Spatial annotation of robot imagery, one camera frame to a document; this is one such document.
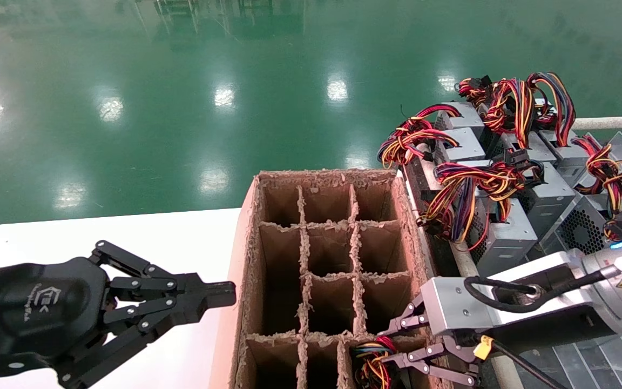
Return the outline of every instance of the silver power supply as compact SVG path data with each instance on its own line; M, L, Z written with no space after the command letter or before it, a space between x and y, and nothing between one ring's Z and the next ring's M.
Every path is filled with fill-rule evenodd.
M489 224L483 241L470 252L482 277L517 266L537 241L534 229L518 199L512 199L511 205L508 220L504 223L493 223L489 221L489 212L495 210L489 207L487 212L484 199L476 200L474 223L469 231L467 244L469 247L474 246L484 234L486 224Z
M484 159L484 150L471 128L449 130L447 133L459 143L459 147L451 147L444 142L437 141L434 147L435 163Z
M454 106L460 116L451 118L445 111L439 111L436 117L435 127L441 131L457 130L458 128L471 128L477 139L484 130L484 123L477 110L471 103L443 103Z
M518 195L529 224L539 237L546 235L575 197L573 188L548 162L544 163L544 182Z

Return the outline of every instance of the black wire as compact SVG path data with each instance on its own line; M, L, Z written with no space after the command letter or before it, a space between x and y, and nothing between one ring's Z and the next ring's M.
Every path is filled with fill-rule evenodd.
M529 374L534 376L534 378L548 385L548 387L551 387L552 389L567 389L565 386L561 385L558 381L553 379L551 376L539 370L537 367L531 364L528 360L524 359L519 354L516 354L512 352L511 350L509 350L508 347L505 347L503 344L501 344L501 342L498 342L498 340L496 339L493 340L493 342L491 343L491 349L494 351L498 351L499 353L509 357L510 359L513 360L513 362L520 365L521 368L525 369L526 371L529 372Z
M494 300L489 296L484 295L484 293L480 292L477 288L474 287L474 284L494 286L501 289L519 291L525 294L536 293L536 290L531 286L506 283L505 281L489 280L488 278L474 276L464 279L464 288L469 292L469 294L472 295L472 297L476 298L479 302L486 304L489 307L495 308L496 310L511 313L529 313L538 310L539 308L541 308L542 305L548 303L550 300L553 300L553 298L556 298L563 293L577 290L582 286L592 285L605 279L606 278L600 271L595 271L594 273L587 274L586 276L578 278L577 280L568 281L567 283L562 284L558 288L555 288L548 293L543 294L540 298L536 299L530 305L501 303L501 301Z

